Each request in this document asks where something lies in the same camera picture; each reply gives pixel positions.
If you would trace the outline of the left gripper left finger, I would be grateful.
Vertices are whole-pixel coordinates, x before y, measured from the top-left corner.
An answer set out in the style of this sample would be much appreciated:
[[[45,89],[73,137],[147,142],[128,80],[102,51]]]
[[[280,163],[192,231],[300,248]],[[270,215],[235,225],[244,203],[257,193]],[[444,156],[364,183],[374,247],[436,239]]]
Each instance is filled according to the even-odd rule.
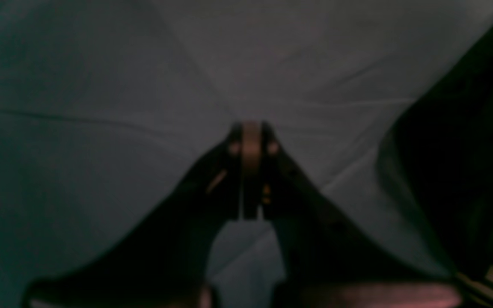
[[[241,125],[190,168],[166,199],[102,257],[31,283],[24,308],[212,308],[213,240],[238,216]]]

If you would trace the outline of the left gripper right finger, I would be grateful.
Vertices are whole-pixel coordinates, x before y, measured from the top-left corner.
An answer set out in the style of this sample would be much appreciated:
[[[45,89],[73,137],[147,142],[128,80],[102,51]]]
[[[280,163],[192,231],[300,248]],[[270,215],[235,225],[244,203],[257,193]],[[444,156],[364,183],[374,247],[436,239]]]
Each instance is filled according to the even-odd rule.
[[[402,264],[311,183],[263,122],[242,124],[242,217],[272,222],[286,281],[274,308],[459,308],[451,282]]]

